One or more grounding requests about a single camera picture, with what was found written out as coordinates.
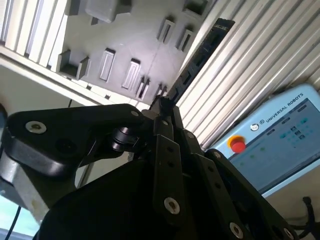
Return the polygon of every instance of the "gray part holder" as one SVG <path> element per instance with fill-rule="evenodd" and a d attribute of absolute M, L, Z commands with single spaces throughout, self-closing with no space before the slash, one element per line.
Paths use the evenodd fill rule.
<path fill-rule="evenodd" d="M 165 95 L 173 85 L 195 36 L 216 3 L 132 0 L 130 9 L 126 9 L 130 13 L 115 11 L 114 21 L 106 23 L 101 11 L 87 14 L 87 0 L 72 1 L 68 5 L 75 6 L 78 15 L 68 18 L 63 49 L 70 50 L 71 65 L 77 66 L 87 56 L 90 59 L 86 74 L 72 78 L 149 105 L 156 95 Z"/>

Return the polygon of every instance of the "blue screen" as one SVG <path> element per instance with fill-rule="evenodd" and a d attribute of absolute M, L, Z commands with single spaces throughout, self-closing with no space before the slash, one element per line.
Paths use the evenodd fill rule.
<path fill-rule="evenodd" d="M 229 160 L 263 194 L 320 157 L 319 122 L 305 99 Z"/>

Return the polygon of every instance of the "red emergency stop button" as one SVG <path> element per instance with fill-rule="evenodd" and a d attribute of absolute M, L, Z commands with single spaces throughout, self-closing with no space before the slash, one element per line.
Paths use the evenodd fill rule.
<path fill-rule="evenodd" d="M 242 137 L 237 137 L 230 142 L 230 148 L 236 154 L 242 153 L 246 149 L 245 141 Z"/>

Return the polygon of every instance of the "metal bolt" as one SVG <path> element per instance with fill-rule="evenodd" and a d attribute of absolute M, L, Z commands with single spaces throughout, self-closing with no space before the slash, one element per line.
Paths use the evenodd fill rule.
<path fill-rule="evenodd" d="M 177 215 L 180 213 L 179 203 L 172 197 L 167 197 L 164 200 L 164 206 L 171 214 Z"/>
<path fill-rule="evenodd" d="M 213 154 L 217 159 L 221 158 L 221 155 L 218 152 L 214 151 Z"/>
<path fill-rule="evenodd" d="M 39 121 L 29 121 L 25 124 L 25 128 L 33 134 L 43 134 L 47 131 L 46 125 Z"/>
<path fill-rule="evenodd" d="M 194 138 L 195 138 L 195 136 L 194 136 L 191 132 L 188 132 L 187 135 L 188 135 L 188 137 L 191 138 L 191 139 L 194 139 Z"/>
<path fill-rule="evenodd" d="M 139 116 L 139 113 L 137 113 L 136 111 L 131 111 L 131 114 L 132 114 L 133 116 L 136 116 L 136 117 Z"/>
<path fill-rule="evenodd" d="M 238 239 L 244 238 L 244 232 L 241 230 L 241 228 L 237 224 L 235 224 L 234 222 L 231 222 L 229 227 L 233 235 L 235 235 Z"/>
<path fill-rule="evenodd" d="M 284 232 L 288 235 L 288 237 L 289 237 L 290 239 L 292 239 L 292 240 L 295 239 L 295 237 L 292 235 L 292 233 L 291 233 L 288 229 L 284 228 L 283 230 L 284 230 Z"/>

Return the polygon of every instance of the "cable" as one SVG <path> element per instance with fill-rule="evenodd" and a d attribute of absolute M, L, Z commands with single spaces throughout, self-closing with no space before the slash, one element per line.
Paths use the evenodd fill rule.
<path fill-rule="evenodd" d="M 18 206 L 18 209 L 16 210 L 16 213 L 15 213 L 15 216 L 14 216 L 14 219 L 13 219 L 13 222 L 12 222 L 12 224 L 11 224 L 11 227 L 10 227 L 10 229 L 9 229 L 9 231 L 8 231 L 8 233 L 7 233 L 7 235 L 6 235 L 6 237 L 5 237 L 4 240 L 9 240 L 10 235 L 11 235 L 12 231 L 14 230 L 14 227 L 15 227 L 16 222 L 17 222 L 17 220 L 18 220 L 18 217 L 19 217 L 19 214 L 20 214 L 20 210 L 21 210 L 21 207 Z"/>

